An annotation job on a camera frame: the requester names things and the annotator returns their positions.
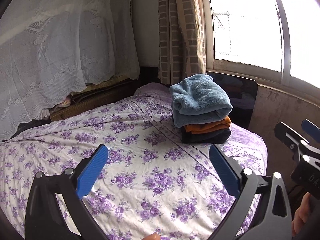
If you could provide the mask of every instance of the blue towel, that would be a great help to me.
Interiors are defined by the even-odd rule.
[[[228,95],[209,75],[193,75],[169,90],[173,99],[173,122],[178,128],[221,121],[232,110]]]

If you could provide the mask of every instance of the woven mat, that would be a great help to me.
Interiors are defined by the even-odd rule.
[[[117,102],[123,98],[132,96],[139,87],[140,82],[138,80],[124,81],[124,83],[114,85],[107,91],[104,90],[102,93],[95,94],[91,98],[87,98],[78,104],[65,107],[64,109],[52,113],[50,119],[51,121],[64,120],[99,106]]]

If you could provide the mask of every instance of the window frame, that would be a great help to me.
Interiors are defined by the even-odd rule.
[[[320,88],[290,75],[290,33],[284,6],[281,0],[275,0],[281,34],[282,64],[281,72],[240,62],[215,58],[213,16],[210,0],[203,0],[206,69],[210,72],[227,73],[256,80],[259,84],[285,91],[320,105]]]

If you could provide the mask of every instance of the concrete wall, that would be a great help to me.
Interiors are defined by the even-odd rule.
[[[132,0],[132,27],[140,66],[159,65],[158,0]]]
[[[295,185],[290,179],[295,163],[291,151],[274,136],[273,129],[282,121],[309,140],[310,145],[319,148],[320,144],[302,131],[304,119],[320,127],[320,108],[291,94],[259,85],[249,130],[260,135],[267,145],[267,175],[280,172],[287,189]]]

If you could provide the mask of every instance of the stack of folded clothes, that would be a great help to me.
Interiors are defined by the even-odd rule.
[[[224,143],[230,136],[232,110],[226,92],[211,76],[196,74],[170,87],[173,123],[183,143]]]

